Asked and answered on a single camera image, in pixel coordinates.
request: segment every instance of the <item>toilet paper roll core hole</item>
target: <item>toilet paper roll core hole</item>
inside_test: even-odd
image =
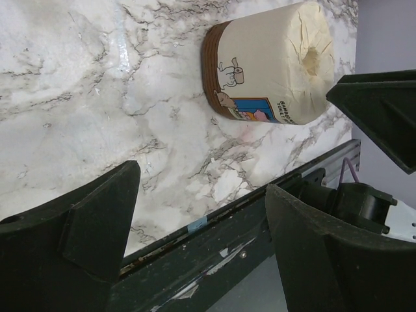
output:
[[[303,65],[310,76],[316,76],[319,68],[319,54],[314,47],[307,50]]]

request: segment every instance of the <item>cartoon character holding toilet paper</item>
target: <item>cartoon character holding toilet paper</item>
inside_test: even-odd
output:
[[[222,62],[220,62],[219,67],[217,67],[216,73],[221,90],[225,90],[226,86],[233,87],[244,83],[244,72],[242,68],[239,67],[237,58],[233,58],[231,63],[233,63],[232,66],[223,68]]]

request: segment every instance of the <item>gray floor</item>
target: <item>gray floor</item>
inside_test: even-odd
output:
[[[207,312],[287,312],[275,257],[268,258]]]

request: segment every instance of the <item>gray wall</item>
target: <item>gray wall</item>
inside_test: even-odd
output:
[[[416,69],[416,0],[358,5],[356,73]],[[405,174],[357,127],[352,136],[362,143],[360,180],[415,208],[416,174]]]

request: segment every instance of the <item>brown stripe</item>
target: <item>brown stripe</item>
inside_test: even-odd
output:
[[[228,108],[220,105],[218,98],[214,94],[214,90],[221,92],[216,71],[218,67],[218,46],[224,29],[231,22],[226,21],[209,29],[202,43],[201,61],[203,90],[207,96],[208,103],[217,113],[235,120],[236,118],[229,112]]]

